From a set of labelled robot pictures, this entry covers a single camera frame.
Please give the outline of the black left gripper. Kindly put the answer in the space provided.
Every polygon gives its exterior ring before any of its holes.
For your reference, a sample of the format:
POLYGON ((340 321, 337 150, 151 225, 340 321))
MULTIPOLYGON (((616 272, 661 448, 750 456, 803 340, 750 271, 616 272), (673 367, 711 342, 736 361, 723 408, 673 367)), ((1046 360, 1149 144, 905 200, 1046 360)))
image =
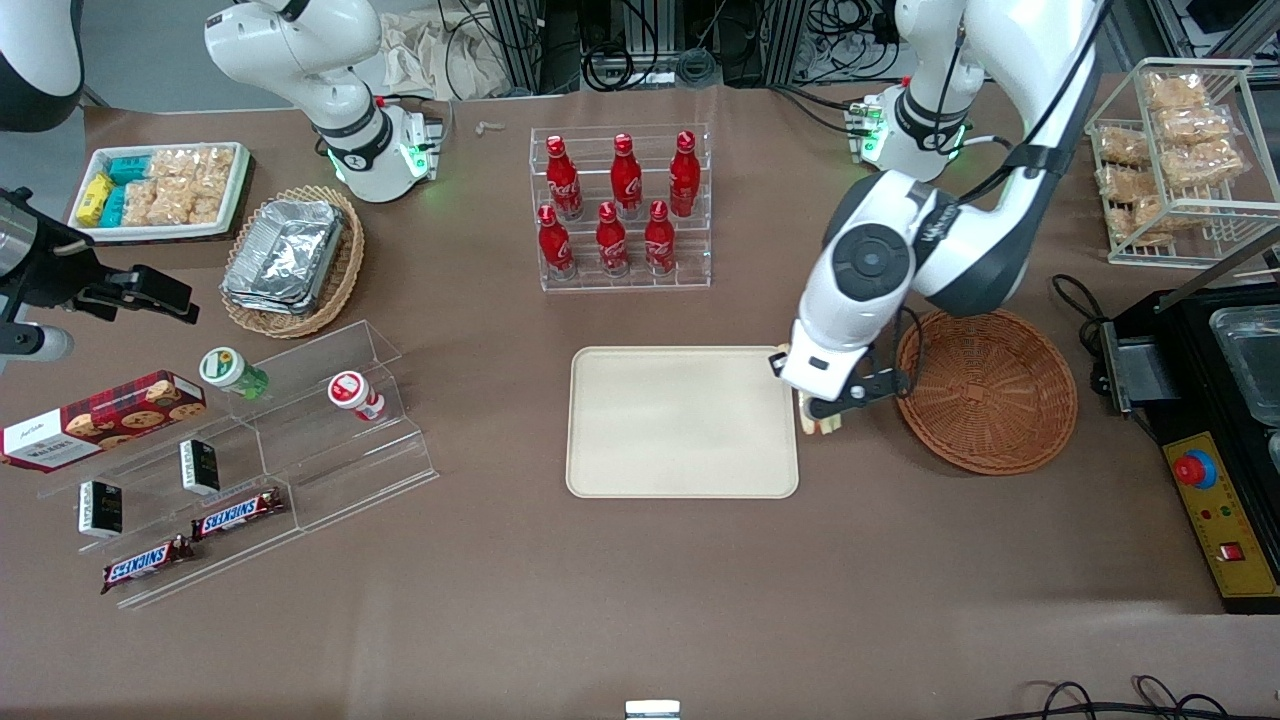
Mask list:
MULTIPOLYGON (((787 363, 787 352, 769 356, 771 370, 781 377, 787 363)), ((877 404, 890 397, 908 397, 913 392, 913 375, 897 366, 873 366, 868 374, 854 369, 845 389, 836 400, 805 395, 805 414, 813 421, 840 419, 845 413, 877 404)))

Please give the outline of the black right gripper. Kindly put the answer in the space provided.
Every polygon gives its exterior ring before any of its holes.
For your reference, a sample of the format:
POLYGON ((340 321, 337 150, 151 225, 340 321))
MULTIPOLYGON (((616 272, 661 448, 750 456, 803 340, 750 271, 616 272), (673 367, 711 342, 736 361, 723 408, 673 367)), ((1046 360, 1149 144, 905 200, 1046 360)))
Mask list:
POLYGON ((146 265, 108 268, 105 282, 122 296, 83 292, 102 279, 102 266, 82 242, 73 252, 59 255, 36 240, 3 240, 3 360, 51 363, 68 356, 73 336, 55 325, 40 325, 18 318, 23 306, 61 307, 114 322, 119 311, 146 311, 193 325, 200 305, 175 307, 160 302, 189 302, 192 288, 169 274, 146 265))

